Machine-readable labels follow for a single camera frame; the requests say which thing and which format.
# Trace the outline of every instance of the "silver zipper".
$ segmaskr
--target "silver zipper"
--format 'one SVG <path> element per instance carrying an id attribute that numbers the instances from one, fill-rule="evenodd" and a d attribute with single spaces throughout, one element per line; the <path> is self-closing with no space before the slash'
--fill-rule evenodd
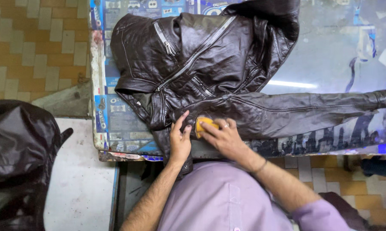
<path id="1" fill-rule="evenodd" d="M 166 80 L 164 83 L 160 84 L 160 86 L 156 89 L 156 91 L 160 91 L 160 88 L 163 87 L 166 83 L 179 77 L 184 71 L 186 71 L 191 66 L 193 61 L 197 58 L 197 56 L 199 56 L 201 53 L 203 53 L 203 51 L 205 51 L 207 48 L 209 48 L 209 46 L 211 46 L 220 37 L 220 35 L 224 32 L 224 30 L 231 24 L 231 22 L 235 18 L 236 17 L 233 16 L 233 17 L 227 19 L 227 21 L 221 26 L 221 28 L 218 29 L 218 31 L 213 35 L 213 37 L 211 37 L 210 41 L 208 41 L 208 43 L 206 43 L 206 45 L 204 45 L 203 48 L 201 48 L 198 52 L 196 52 L 196 54 L 194 54 L 190 58 L 190 61 L 179 72 L 177 72 L 174 76 L 172 76 L 171 78 Z"/>
<path id="2" fill-rule="evenodd" d="M 160 40 L 161 40 L 162 43 L 164 44 L 164 46 L 165 46 L 165 48 L 166 48 L 166 51 L 167 51 L 167 54 L 174 57 L 174 56 L 176 55 L 176 52 L 175 52 L 175 50 L 172 48 L 172 46 L 170 45 L 170 43 L 167 41 L 165 35 L 163 34 L 163 31 L 160 29 L 159 22 L 155 22 L 155 23 L 154 23 L 154 29 L 156 30 L 157 35 L 159 36 Z"/>
<path id="3" fill-rule="evenodd" d="M 206 89 L 206 87 L 196 78 L 196 76 L 194 76 L 192 78 L 193 82 L 195 82 L 197 85 L 199 85 L 202 90 L 208 95 L 208 96 L 212 96 L 212 97 L 216 97 L 215 95 L 213 95 L 209 90 Z"/>

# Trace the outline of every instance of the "jacket sleeve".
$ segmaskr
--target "jacket sleeve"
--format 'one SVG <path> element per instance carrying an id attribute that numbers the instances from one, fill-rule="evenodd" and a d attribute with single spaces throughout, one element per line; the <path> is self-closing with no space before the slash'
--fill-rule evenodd
<path id="1" fill-rule="evenodd" d="M 246 87 L 241 92 L 259 92 L 283 65 L 299 34 L 299 0 L 249 0 L 229 5 L 222 15 L 244 16 L 253 21 L 253 49 L 248 60 Z"/>
<path id="2" fill-rule="evenodd" d="M 259 92 L 206 99 L 170 113 L 176 121 L 190 110 L 185 125 L 196 118 L 232 118 L 243 139 L 272 139 L 333 127 L 386 108 L 386 90 L 369 93 L 266 95 Z"/>

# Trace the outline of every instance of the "man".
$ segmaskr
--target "man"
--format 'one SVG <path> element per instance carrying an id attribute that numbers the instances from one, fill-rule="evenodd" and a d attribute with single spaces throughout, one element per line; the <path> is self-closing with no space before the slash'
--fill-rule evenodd
<path id="1" fill-rule="evenodd" d="M 280 206 L 270 199 L 263 187 L 292 214 L 303 231 L 349 230 L 331 204 L 249 149 L 232 119 L 214 120 L 220 130 L 201 123 L 206 129 L 201 135 L 237 165 L 232 162 L 199 163 L 175 184 L 191 149 L 192 127 L 186 126 L 183 133 L 180 132 L 188 114 L 185 112 L 172 124 L 169 162 L 130 212 L 122 231 L 293 230 Z"/>

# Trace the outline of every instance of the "man's left hand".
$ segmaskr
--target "man's left hand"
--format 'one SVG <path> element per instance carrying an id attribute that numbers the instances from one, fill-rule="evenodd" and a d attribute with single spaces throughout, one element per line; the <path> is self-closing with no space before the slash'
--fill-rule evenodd
<path id="1" fill-rule="evenodd" d="M 179 165 L 180 167 L 184 164 L 187 157 L 189 156 L 192 146 L 190 143 L 190 132 L 192 130 L 192 126 L 187 125 L 184 128 L 183 133 L 180 132 L 182 123 L 188 114 L 189 111 L 186 111 L 180 116 L 176 123 L 172 123 L 172 130 L 170 132 L 169 163 Z"/>

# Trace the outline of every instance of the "yellow sponge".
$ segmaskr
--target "yellow sponge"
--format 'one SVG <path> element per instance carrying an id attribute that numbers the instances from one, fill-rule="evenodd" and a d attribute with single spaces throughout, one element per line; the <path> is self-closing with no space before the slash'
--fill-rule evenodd
<path id="1" fill-rule="evenodd" d="M 196 136 L 197 138 L 200 138 L 201 135 L 199 134 L 199 132 L 204 132 L 205 129 L 200 125 L 200 122 L 204 122 L 204 123 L 208 123 L 210 124 L 211 126 L 219 129 L 219 125 L 218 124 L 215 124 L 213 123 L 213 120 L 211 118 L 207 118 L 207 117 L 197 117 L 196 119 Z"/>

